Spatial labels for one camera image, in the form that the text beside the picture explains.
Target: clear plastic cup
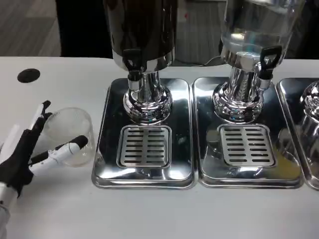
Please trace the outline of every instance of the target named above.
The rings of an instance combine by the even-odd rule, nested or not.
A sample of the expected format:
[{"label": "clear plastic cup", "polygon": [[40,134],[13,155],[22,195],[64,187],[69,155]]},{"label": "clear plastic cup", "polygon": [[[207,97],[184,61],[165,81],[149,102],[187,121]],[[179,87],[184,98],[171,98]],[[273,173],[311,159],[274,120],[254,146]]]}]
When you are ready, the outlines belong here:
[{"label": "clear plastic cup", "polygon": [[95,154],[95,143],[93,127],[90,115],[79,108],[64,108],[46,121],[43,132],[50,141],[51,148],[67,143],[79,135],[88,138],[88,144],[78,153],[64,161],[64,164],[71,167],[80,167],[91,159]]}]

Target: cable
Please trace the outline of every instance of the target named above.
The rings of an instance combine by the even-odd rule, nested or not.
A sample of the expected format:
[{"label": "cable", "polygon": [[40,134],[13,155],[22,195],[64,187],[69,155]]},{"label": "cable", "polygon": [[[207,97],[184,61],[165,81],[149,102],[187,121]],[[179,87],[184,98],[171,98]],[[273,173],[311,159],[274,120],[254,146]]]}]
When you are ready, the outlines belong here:
[{"label": "cable", "polygon": [[183,64],[194,65],[194,66],[192,66],[192,67],[206,67],[210,62],[212,62],[213,60],[215,60],[215,59],[217,59],[217,58],[220,58],[220,56],[214,56],[214,57],[211,58],[209,61],[207,61],[205,64],[198,63],[198,62],[182,61],[182,60],[179,60],[179,59],[177,59],[177,58],[175,58],[175,61],[178,61],[178,62],[183,63]]}]

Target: dark liquid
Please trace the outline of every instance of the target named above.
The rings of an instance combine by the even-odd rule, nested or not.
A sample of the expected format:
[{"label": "dark liquid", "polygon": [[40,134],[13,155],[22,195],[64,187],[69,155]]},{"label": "dark liquid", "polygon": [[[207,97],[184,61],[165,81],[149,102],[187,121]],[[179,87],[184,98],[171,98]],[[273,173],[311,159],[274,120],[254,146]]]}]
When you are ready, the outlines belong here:
[{"label": "dark liquid", "polygon": [[143,61],[168,54],[175,45],[177,0],[104,0],[113,50],[139,49]]}]

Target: black spigot handle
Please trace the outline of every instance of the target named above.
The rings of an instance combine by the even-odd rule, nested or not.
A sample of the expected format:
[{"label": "black spigot handle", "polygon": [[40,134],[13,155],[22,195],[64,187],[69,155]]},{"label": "black spigot handle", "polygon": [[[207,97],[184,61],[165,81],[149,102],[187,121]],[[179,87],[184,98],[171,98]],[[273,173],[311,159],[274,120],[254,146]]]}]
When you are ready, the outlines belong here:
[{"label": "black spigot handle", "polygon": [[129,71],[128,79],[138,81],[141,78],[141,72],[146,69],[146,63],[143,62],[141,49],[123,50],[123,63]]},{"label": "black spigot handle", "polygon": [[[273,69],[277,66],[283,52],[282,46],[272,46],[263,48],[260,53],[261,70],[258,77],[263,80],[271,80],[273,77]],[[267,56],[275,56],[272,61],[265,61]]]}]

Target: floor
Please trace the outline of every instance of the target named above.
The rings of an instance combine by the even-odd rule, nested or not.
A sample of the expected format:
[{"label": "floor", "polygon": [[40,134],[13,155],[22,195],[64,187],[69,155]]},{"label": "floor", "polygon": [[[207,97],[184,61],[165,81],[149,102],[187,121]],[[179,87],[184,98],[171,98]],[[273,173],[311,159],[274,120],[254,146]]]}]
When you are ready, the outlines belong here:
[{"label": "floor", "polygon": [[[175,65],[204,64],[219,55],[225,2],[181,2]],[[59,55],[54,0],[0,0],[0,56]]]}]

